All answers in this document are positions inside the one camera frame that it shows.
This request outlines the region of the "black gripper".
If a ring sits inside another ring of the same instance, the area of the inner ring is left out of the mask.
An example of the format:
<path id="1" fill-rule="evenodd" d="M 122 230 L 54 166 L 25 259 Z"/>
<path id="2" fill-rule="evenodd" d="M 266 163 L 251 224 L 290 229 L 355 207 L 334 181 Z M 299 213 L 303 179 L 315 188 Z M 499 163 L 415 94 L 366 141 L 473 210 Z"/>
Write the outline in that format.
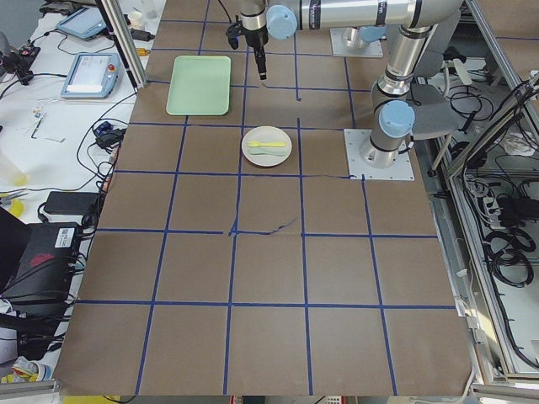
<path id="1" fill-rule="evenodd" d="M 253 49 L 253 53 L 256 58 L 256 65 L 258 69 L 259 78 L 261 80 L 267 79 L 267 68 L 265 58 L 264 47 L 268 43 L 269 36 L 266 28 L 259 28 L 255 30 L 246 29 L 245 38 L 249 47 Z"/>

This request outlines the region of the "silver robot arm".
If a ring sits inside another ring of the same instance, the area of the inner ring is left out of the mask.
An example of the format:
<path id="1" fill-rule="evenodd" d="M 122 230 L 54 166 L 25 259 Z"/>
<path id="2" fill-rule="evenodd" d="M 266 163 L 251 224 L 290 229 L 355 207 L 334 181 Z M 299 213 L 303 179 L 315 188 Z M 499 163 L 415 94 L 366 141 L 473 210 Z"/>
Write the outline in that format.
<path id="1" fill-rule="evenodd" d="M 374 126 L 360 156 L 375 168 L 391 167 L 405 139 L 452 134 L 458 124 L 443 94 L 417 77 L 433 77 L 460 18 L 460 1 L 411 1 L 411 16 L 388 25 L 390 55 L 371 89 Z"/>
<path id="2" fill-rule="evenodd" d="M 401 24 L 418 28 L 420 1 L 242 1 L 226 31 L 236 49 L 240 37 L 253 51 L 259 78 L 267 78 L 264 47 L 269 37 L 286 40 L 298 30 Z"/>

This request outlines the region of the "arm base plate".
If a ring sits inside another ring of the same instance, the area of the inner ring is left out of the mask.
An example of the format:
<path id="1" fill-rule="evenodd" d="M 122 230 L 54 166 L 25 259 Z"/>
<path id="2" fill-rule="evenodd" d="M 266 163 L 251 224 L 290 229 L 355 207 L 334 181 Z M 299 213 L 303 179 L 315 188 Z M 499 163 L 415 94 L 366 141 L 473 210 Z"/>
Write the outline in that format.
<path id="1" fill-rule="evenodd" d="M 405 143 L 396 151 L 380 151 L 371 144 L 371 130 L 344 129 L 349 176 L 357 180 L 414 181 Z"/>
<path id="2" fill-rule="evenodd" d="M 385 37 L 386 32 L 386 26 L 333 28 L 330 30 L 333 55 L 382 58 L 381 39 Z"/>

